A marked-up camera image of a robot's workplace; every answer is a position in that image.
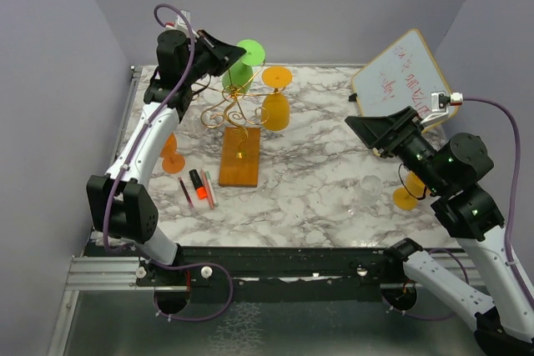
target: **wooden block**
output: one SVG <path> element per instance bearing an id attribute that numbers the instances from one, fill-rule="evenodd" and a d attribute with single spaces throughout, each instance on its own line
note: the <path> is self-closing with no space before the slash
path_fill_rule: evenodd
<path id="1" fill-rule="evenodd" d="M 243 138 L 239 128 L 224 130 L 223 154 L 220 159 L 221 187 L 257 187 L 259 172 L 259 128 L 247 128 L 249 137 L 241 144 L 243 158 L 236 158 L 237 145 Z"/>

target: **whiteboard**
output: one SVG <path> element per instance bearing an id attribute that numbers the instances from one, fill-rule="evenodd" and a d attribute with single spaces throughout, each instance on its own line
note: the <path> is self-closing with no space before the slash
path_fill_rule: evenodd
<path id="1" fill-rule="evenodd" d="M 450 93 L 436 60 L 417 29 L 411 29 L 352 78 L 361 114 L 381 117 L 412 106 L 431 113 L 431 94 Z M 449 107 L 449 118 L 457 107 Z"/>

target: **orange highlighter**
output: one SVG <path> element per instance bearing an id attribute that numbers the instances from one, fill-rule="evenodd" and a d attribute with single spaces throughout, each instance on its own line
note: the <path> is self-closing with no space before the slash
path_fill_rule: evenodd
<path id="1" fill-rule="evenodd" d="M 202 184 L 199 172 L 197 170 L 191 170 L 189 171 L 189 176 L 191 177 L 191 181 L 193 181 L 194 190 L 197 191 L 197 196 L 199 199 L 206 199 L 208 197 L 208 193 Z"/>

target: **gold wire stand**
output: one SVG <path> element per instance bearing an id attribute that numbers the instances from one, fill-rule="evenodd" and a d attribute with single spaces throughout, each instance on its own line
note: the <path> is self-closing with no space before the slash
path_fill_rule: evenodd
<path id="1" fill-rule="evenodd" d="M 248 119 L 243 112 L 243 109 L 241 107 L 241 103 L 239 100 L 243 100 L 247 97 L 258 97 L 258 96 L 269 96 L 272 93 L 282 92 L 285 90 L 285 88 L 281 89 L 275 89 L 272 92 L 269 93 L 245 93 L 245 88 L 252 83 L 254 78 L 261 72 L 261 70 L 264 68 L 265 62 L 261 65 L 261 67 L 254 73 L 252 77 L 244 84 L 244 85 L 238 85 L 236 83 L 233 83 L 232 80 L 232 74 L 230 70 L 228 70 L 228 77 L 230 84 L 222 89 L 212 88 L 210 86 L 205 87 L 206 89 L 209 89 L 211 91 L 219 92 L 221 93 L 223 100 L 220 103 L 215 104 L 214 106 L 211 106 L 209 108 L 206 108 L 201 114 L 200 114 L 200 121 L 206 128 L 218 128 L 221 125 L 224 124 L 224 122 L 230 123 L 234 127 L 238 128 L 238 130 L 235 130 L 236 133 L 241 133 L 242 138 L 238 142 L 237 145 L 237 152 L 235 154 L 236 158 L 243 158 L 246 155 L 241 150 L 241 145 L 244 143 L 244 141 L 247 140 L 249 137 L 249 132 L 247 131 L 247 128 L 245 127 L 245 124 L 248 123 L 253 127 L 258 127 L 267 122 L 269 119 L 269 112 L 262 106 L 259 106 L 254 109 L 254 117 L 259 120 L 259 122 L 254 122 L 250 119 Z M 225 103 L 229 103 L 226 108 L 220 113 L 212 113 L 216 108 L 219 106 L 222 106 Z M 264 112 L 264 120 L 261 120 L 261 112 Z"/>

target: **pen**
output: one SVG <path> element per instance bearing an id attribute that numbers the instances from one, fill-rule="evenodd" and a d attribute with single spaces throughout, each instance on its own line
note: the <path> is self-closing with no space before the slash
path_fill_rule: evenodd
<path id="1" fill-rule="evenodd" d="M 181 177 L 179 177 L 178 180 L 180 181 L 180 185 L 182 186 L 182 190 L 184 191 L 184 195 L 187 198 L 187 202 L 189 203 L 189 208 L 191 209 L 192 212 L 196 212 L 196 210 L 194 209 L 193 202 L 191 201 L 191 197 L 189 196 L 189 194 L 187 192 L 187 189 L 185 188 L 184 181 L 182 180 Z"/>
<path id="2" fill-rule="evenodd" d="M 212 183 L 211 181 L 211 177 L 209 176 L 209 171 L 206 171 L 206 178 L 208 179 L 208 187 L 209 187 L 209 191 L 211 192 L 211 198 L 214 201 L 214 206 L 217 207 L 219 206 L 219 202 L 217 202 L 217 196 L 215 195 L 215 190 L 214 190 L 214 183 Z"/>
<path id="3" fill-rule="evenodd" d="M 204 187 L 206 188 L 206 193 L 208 194 L 209 208 L 213 210 L 215 206 L 214 206 L 214 200 L 211 197 L 211 192 L 209 191 L 208 179 L 206 178 L 206 174 L 204 173 L 204 170 L 200 170 L 200 174 L 202 175 L 202 182 L 204 183 Z"/>

